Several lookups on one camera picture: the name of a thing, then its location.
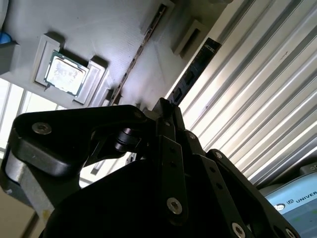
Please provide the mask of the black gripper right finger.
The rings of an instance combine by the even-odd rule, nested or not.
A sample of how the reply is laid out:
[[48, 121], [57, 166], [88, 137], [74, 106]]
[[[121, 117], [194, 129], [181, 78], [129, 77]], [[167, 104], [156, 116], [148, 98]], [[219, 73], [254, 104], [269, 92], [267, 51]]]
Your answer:
[[196, 238], [298, 238], [296, 229], [219, 150], [205, 152], [173, 106], [184, 154], [189, 221]]

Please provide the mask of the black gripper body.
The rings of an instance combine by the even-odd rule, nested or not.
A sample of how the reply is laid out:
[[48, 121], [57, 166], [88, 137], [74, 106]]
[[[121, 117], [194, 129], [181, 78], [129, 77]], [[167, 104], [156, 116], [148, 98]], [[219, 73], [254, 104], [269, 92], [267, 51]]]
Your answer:
[[46, 238], [233, 238], [216, 167], [186, 177], [181, 161], [133, 162], [66, 198]]

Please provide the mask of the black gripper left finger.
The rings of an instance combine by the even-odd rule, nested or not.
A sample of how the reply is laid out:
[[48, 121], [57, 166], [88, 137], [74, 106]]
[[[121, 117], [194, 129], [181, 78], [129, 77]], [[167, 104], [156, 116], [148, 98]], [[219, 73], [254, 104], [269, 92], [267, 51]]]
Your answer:
[[7, 183], [47, 225], [66, 198], [133, 162], [183, 164], [173, 106], [159, 99], [148, 113], [121, 105], [22, 114], [5, 153]]

